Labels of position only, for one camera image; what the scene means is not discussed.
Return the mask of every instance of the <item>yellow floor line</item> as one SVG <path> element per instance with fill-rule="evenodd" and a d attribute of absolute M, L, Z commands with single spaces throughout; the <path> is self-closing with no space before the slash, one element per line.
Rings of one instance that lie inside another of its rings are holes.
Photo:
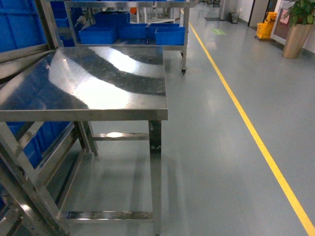
<path fill-rule="evenodd" d="M 193 28 L 193 26 L 191 25 L 191 23 L 189 22 L 189 25 L 193 31 L 193 33 L 195 34 L 196 38 L 198 39 L 203 51 L 205 52 L 205 54 L 207 55 L 209 61 L 211 62 L 212 66 L 214 67 L 214 69 L 216 70 L 216 73 L 218 74 L 219 78 L 221 79 L 221 82 L 223 83 L 226 91 L 228 92 L 228 94 L 230 95 L 234 105 L 236 106 L 238 112 L 240 113 L 243 121 L 245 122 L 248 130 L 250 131 L 250 133 L 252 134 L 252 137 L 254 138 L 257 146 L 259 147 L 262 155 L 264 156 L 264 158 L 266 159 L 266 162 L 268 163 L 271 171 L 273 172 L 273 174 L 275 175 L 279 185 L 281 186 L 284 194 L 286 195 L 287 199 L 289 200 L 291 206 L 293 207 L 296 215 L 298 216 L 298 218 L 300 219 L 303 227 L 305 228 L 306 232 L 308 233 L 309 236 L 315 236 L 315 228 L 314 225 L 312 224 L 312 222 L 310 221 L 309 217 L 307 216 L 307 214 L 305 213 L 303 207 L 301 206 L 301 204 L 299 203 L 299 200 L 296 198 L 295 194 L 293 193 L 292 189 L 290 188 L 289 184 L 287 183 L 287 181 L 285 180 L 283 174 L 281 173 L 280 169 L 278 168 L 276 162 L 274 161 L 274 159 L 272 158 L 271 154 L 269 153 L 267 147 L 265 146 L 265 144 L 263 143 L 262 139 L 260 138 L 260 136 L 258 135 L 257 131 L 255 130 L 252 122 L 250 121 L 250 119 L 248 118 L 248 116 L 246 115 L 244 109 L 242 108 L 241 104 L 239 103 L 239 101 L 237 100 L 237 98 L 235 97 L 233 91 L 231 90 L 231 88 L 229 87 L 229 85 L 227 84 L 225 78 L 223 77 L 222 73 L 220 72 L 218 66 L 216 65 L 215 61 L 212 59 L 212 57 L 210 56 L 208 50 L 206 49 L 205 45 L 203 44 L 203 42 L 201 41 L 200 37 L 198 36 L 196 30 Z"/>

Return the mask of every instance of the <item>blue crate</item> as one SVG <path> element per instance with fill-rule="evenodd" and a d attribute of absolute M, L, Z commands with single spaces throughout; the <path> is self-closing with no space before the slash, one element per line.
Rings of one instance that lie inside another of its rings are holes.
<path fill-rule="evenodd" d="M 118 36 L 121 39 L 147 38 L 147 24 L 128 24 L 118 27 Z"/>
<path fill-rule="evenodd" d="M 24 122 L 7 122 L 6 124 L 9 126 L 13 135 L 16 135 L 19 129 L 23 126 Z"/>
<path fill-rule="evenodd" d="M 63 1 L 51 1 L 51 8 L 54 9 L 65 9 L 65 5 Z"/>
<path fill-rule="evenodd" d="M 42 159 L 36 137 L 32 138 L 29 144 L 27 144 L 24 148 L 24 153 L 28 157 L 31 165 L 36 168 Z"/>
<path fill-rule="evenodd" d="M 61 39 L 63 41 L 63 46 L 64 47 L 74 47 L 74 41 L 73 39 Z"/>
<path fill-rule="evenodd" d="M 32 11 L 30 14 L 11 14 L 10 11 L 0 13 L 0 53 L 44 43 L 37 15 L 31 14 Z"/>
<path fill-rule="evenodd" d="M 0 210 L 2 209 L 3 206 L 4 206 L 4 202 L 0 199 Z"/>
<path fill-rule="evenodd" d="M 155 39 L 156 35 L 156 29 L 158 28 L 173 28 L 173 27 L 179 27 L 179 24 L 173 24 L 173 23 L 157 23 L 157 24 L 150 24 L 148 26 L 147 30 L 147 37 L 148 39 Z"/>
<path fill-rule="evenodd" d="M 0 0 L 0 53 L 46 43 L 32 0 Z"/>
<path fill-rule="evenodd" d="M 55 137 L 58 137 L 69 124 L 69 121 L 52 122 Z"/>
<path fill-rule="evenodd" d="M 33 10 L 32 0 L 0 0 L 4 9 Z"/>
<path fill-rule="evenodd" d="M 117 39 L 116 27 L 90 26 L 79 31 L 82 44 L 113 44 Z"/>
<path fill-rule="evenodd" d="M 7 122 L 7 125 L 14 135 L 18 132 L 23 124 L 24 122 Z M 32 138 L 28 145 L 24 148 L 24 153 L 30 160 L 31 165 L 36 168 L 42 159 L 37 136 Z"/>
<path fill-rule="evenodd" d="M 103 11 L 94 15 L 98 26 L 124 26 L 130 23 L 130 13 L 127 11 Z"/>
<path fill-rule="evenodd" d="M 67 13 L 64 9 L 53 10 L 57 27 L 69 27 Z"/>
<path fill-rule="evenodd" d="M 158 45 L 183 45 L 185 27 L 156 29 L 156 43 Z"/>
<path fill-rule="evenodd" d="M 56 139 L 52 123 L 51 122 L 45 122 L 36 135 L 39 149 L 43 153 L 47 150 L 47 148 L 54 142 Z"/>

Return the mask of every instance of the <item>green floor marking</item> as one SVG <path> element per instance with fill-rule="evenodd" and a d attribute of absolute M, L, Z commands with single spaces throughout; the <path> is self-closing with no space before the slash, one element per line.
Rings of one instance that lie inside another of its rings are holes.
<path fill-rule="evenodd" d="M 226 33 L 224 33 L 221 29 L 212 29 L 212 32 L 216 35 L 226 35 Z"/>

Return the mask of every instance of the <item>plant pot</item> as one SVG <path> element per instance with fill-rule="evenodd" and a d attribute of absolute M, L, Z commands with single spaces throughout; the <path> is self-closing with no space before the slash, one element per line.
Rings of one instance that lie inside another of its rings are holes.
<path fill-rule="evenodd" d="M 312 27 L 301 24 L 290 27 L 282 54 L 284 58 L 295 59 L 299 56 Z"/>

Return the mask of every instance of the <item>gray epoxy floor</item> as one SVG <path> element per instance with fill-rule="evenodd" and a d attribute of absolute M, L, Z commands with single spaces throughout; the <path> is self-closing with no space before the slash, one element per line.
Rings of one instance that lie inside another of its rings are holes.
<path fill-rule="evenodd" d="M 315 67 L 304 57 L 254 39 L 255 31 L 190 22 L 221 70 L 304 210 L 315 222 Z M 226 35 L 214 35 L 211 29 Z M 169 120 L 162 125 L 163 236 L 307 235 L 196 37 L 189 30 L 188 70 L 165 52 Z M 94 122 L 97 132 L 146 132 L 147 123 Z M 64 209 L 151 210 L 148 143 L 99 143 L 85 159 Z M 151 224 L 71 225 L 73 236 L 148 236 Z"/>

